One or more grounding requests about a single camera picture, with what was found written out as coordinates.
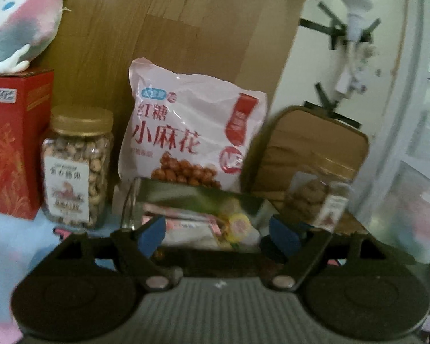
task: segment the pink snack bag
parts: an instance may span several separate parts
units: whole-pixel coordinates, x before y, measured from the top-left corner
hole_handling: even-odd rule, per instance
[[[266,116],[266,94],[206,75],[175,74],[136,59],[135,107],[121,146],[123,181],[151,177],[233,190]]]

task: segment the glass bottle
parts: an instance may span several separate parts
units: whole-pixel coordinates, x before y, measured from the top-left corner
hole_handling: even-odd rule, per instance
[[[292,222],[306,222],[333,232],[342,217],[355,170],[313,153],[300,165],[285,194],[282,214]]]
[[[43,210],[68,226],[102,225],[113,114],[98,107],[58,106],[42,144]]]

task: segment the plush toy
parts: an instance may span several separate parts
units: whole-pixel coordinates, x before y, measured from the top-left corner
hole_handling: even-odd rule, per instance
[[[64,0],[0,0],[0,74],[24,71],[53,41]]]

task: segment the pink cloth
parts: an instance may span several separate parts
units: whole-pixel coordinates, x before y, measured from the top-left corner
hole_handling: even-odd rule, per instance
[[[21,339],[22,333],[15,320],[0,323],[0,344],[15,344]]]

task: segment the wooden wall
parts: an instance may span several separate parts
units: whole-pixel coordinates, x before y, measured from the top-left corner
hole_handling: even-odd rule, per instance
[[[114,112],[117,153],[132,112],[134,58],[219,77],[271,100],[304,1],[65,0],[70,11],[56,39],[32,65],[55,69],[53,105]]]

